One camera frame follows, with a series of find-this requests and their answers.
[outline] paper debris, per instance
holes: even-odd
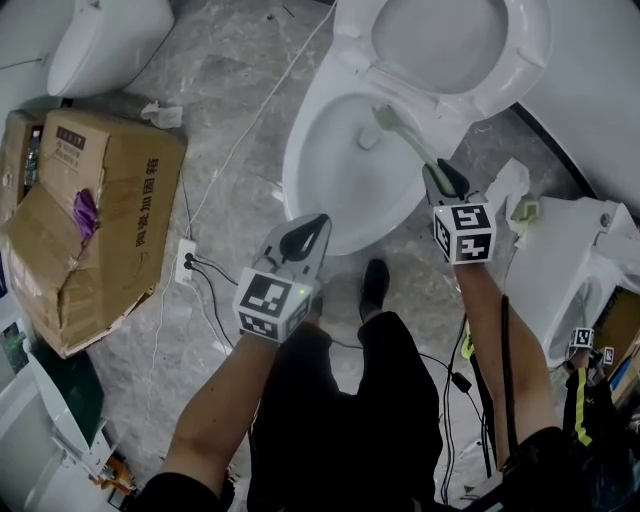
[[[521,237],[527,230],[528,222],[516,222],[512,216],[522,197],[529,192],[529,186],[529,169],[512,158],[485,192],[485,197],[491,203],[494,212],[499,211],[506,202],[505,217],[509,229]]]
[[[151,121],[157,128],[180,128],[182,126],[182,107],[161,107],[157,101],[149,103],[140,112],[140,117]]]

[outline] foot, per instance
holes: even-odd
[[[382,260],[371,260],[364,273],[364,282],[360,290],[360,319],[363,322],[371,313],[382,310],[390,281],[387,264]]]

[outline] fiducial marker cube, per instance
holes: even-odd
[[[233,312],[242,330],[282,343],[309,313],[313,295],[307,284],[245,268]]]
[[[593,348],[593,340],[595,334],[593,329],[588,327],[578,327],[573,330],[571,334],[571,341],[569,342],[569,348]]]
[[[611,366],[613,364],[613,356],[615,354],[613,347],[604,347],[604,359],[602,360],[602,366]]]
[[[491,261],[496,219],[489,203],[436,206],[433,236],[453,265]]]

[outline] forearm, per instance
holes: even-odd
[[[482,265],[458,265],[456,277],[478,365],[494,402],[498,463],[508,457],[502,373],[502,294]],[[540,344],[517,313],[509,312],[509,347],[518,442],[557,424],[551,381]]]
[[[242,337],[184,408],[164,472],[192,472],[188,476],[220,493],[227,465],[253,420],[277,348],[254,335]]]

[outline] wall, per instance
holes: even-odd
[[[632,0],[549,0],[554,50],[521,102],[596,194],[640,215],[640,9]]]
[[[8,0],[0,7],[0,68],[47,56],[44,65],[36,62],[0,71],[0,136],[10,110],[58,104],[47,94],[47,74],[74,5],[74,0]]]

